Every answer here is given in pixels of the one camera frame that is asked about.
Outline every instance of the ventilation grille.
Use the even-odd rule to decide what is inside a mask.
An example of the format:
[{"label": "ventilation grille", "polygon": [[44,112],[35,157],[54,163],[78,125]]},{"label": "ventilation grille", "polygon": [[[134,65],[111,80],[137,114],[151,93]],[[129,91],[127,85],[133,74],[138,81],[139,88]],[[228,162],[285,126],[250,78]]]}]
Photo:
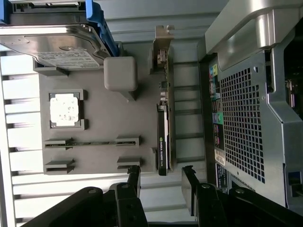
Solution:
[{"label": "ventilation grille", "polygon": [[221,81],[226,160],[265,183],[259,86],[250,69]]}]

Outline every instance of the hard drive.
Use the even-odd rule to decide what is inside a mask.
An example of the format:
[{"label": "hard drive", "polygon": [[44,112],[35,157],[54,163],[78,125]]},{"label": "hard drive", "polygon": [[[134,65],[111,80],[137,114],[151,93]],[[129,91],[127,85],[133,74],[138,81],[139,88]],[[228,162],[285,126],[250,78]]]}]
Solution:
[{"label": "hard drive", "polygon": [[33,56],[40,67],[93,70],[106,57],[119,55],[103,11],[92,0],[73,5],[4,0],[3,7],[0,44]]},{"label": "hard drive", "polygon": [[96,30],[84,24],[1,27],[0,44],[65,70],[98,69],[110,56]]}]

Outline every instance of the hard drive label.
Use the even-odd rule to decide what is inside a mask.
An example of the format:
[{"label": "hard drive label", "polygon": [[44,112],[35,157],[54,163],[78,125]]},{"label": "hard drive label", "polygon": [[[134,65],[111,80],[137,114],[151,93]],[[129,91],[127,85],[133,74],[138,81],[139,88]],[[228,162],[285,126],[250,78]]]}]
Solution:
[{"label": "hard drive label", "polygon": [[93,69],[99,64],[87,51],[40,52],[38,60],[64,70]]}]

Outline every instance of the barcode label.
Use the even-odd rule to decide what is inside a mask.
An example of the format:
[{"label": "barcode label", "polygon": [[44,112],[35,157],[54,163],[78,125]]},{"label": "barcode label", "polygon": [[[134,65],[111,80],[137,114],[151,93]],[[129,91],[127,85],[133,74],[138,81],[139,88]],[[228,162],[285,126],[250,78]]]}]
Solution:
[{"label": "barcode label", "polygon": [[93,69],[100,66],[87,51],[40,52],[38,61],[64,70]]},{"label": "barcode label", "polygon": [[225,154],[219,150],[214,150],[214,158],[218,163],[225,166]]}]

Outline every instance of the metal bracket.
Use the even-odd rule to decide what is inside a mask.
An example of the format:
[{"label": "metal bracket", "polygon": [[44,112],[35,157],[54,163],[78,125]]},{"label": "metal bracket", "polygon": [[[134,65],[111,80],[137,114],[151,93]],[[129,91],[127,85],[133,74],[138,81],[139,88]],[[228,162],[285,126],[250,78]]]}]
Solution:
[{"label": "metal bracket", "polygon": [[155,27],[155,40],[148,60],[150,74],[158,69],[163,69],[168,60],[170,42],[174,39],[174,35],[169,33],[170,30],[175,30],[175,27],[172,25],[168,25],[166,28],[162,25]]}]

